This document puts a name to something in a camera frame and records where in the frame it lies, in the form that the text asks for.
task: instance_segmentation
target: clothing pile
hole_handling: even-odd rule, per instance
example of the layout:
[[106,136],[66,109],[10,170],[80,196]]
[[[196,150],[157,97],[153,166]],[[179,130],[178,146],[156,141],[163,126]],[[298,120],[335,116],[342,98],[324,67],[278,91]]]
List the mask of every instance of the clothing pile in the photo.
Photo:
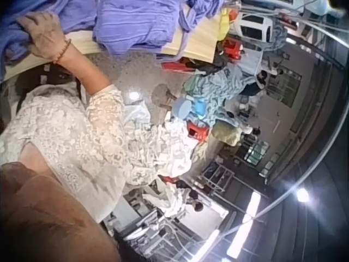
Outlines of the clothing pile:
[[[187,16],[182,5],[190,7]],[[203,18],[220,11],[223,0],[14,0],[0,21],[0,81],[5,75],[4,61],[10,63],[26,54],[29,35],[16,19],[30,11],[49,11],[59,16],[64,33],[93,29],[94,40],[112,55],[130,49],[159,53],[172,41],[179,24],[184,35],[184,50],[189,33]]]
[[129,184],[145,186],[158,175],[177,177],[189,171],[193,146],[186,122],[175,119],[151,125],[150,113],[140,102],[125,107],[124,130],[132,165]]
[[254,76],[244,77],[239,66],[232,63],[228,63],[223,70],[212,75],[193,75],[184,83],[184,89],[190,96],[206,104],[206,114],[204,118],[199,119],[190,113],[186,120],[199,127],[213,127],[216,120],[220,119],[237,127],[239,122],[230,117],[222,106],[224,101],[236,97],[247,84],[255,81]]

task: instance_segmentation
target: light blue fabric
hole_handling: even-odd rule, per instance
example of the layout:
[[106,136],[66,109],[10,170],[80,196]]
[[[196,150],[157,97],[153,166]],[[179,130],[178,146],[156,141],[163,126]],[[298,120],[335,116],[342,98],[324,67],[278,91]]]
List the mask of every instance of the light blue fabric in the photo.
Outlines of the light blue fabric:
[[213,127],[217,119],[237,127],[239,121],[230,118],[222,107],[224,100],[231,100],[240,94],[247,84],[255,82],[254,76],[244,77],[240,68],[232,63],[221,71],[208,75],[194,75],[184,83],[185,90],[191,90],[190,96],[206,103],[206,114],[201,120],[193,113],[186,118],[197,126],[206,124]]

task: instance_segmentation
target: red object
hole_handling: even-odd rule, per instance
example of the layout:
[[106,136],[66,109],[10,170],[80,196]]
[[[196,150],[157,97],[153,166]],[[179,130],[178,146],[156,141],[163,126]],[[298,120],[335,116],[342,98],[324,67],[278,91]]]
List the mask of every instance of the red object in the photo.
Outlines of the red object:
[[188,137],[194,138],[200,142],[204,141],[209,132],[209,126],[205,127],[198,127],[194,125],[192,122],[188,121],[186,124],[186,127],[188,129]]
[[241,59],[241,42],[238,40],[235,40],[233,38],[227,38],[224,40],[223,43],[224,51],[228,55],[229,58],[233,60],[240,60]]
[[178,179],[177,178],[171,178],[169,176],[161,176],[159,175],[159,177],[161,178],[162,181],[164,181],[165,183],[170,183],[170,184],[175,184]]
[[183,57],[177,62],[164,62],[161,63],[161,67],[163,69],[168,69],[168,70],[176,70],[176,71],[183,71],[183,72],[194,72],[195,69],[193,68],[188,68],[185,66],[185,63],[189,62],[189,59]]

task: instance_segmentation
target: stool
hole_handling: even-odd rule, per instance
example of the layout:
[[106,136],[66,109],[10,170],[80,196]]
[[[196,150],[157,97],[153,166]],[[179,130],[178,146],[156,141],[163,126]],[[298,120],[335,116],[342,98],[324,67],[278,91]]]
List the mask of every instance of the stool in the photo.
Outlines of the stool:
[[176,101],[174,101],[171,113],[179,119],[184,120],[191,112],[191,107],[192,103],[190,100],[179,97]]

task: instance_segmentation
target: woman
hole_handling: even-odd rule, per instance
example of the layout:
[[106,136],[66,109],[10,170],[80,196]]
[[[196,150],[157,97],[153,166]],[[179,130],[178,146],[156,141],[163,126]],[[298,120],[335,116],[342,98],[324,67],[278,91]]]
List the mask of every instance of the woman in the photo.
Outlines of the woman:
[[40,86],[0,136],[2,260],[148,261],[96,223],[131,181],[120,91],[65,39],[56,15],[18,22],[29,49],[71,71],[91,102],[85,111],[74,85]]
[[65,38],[56,15],[29,13],[18,23],[32,38],[29,50],[74,74],[91,99],[85,110],[75,84],[34,89],[0,136],[0,163],[56,180],[99,223],[133,181],[121,93]]

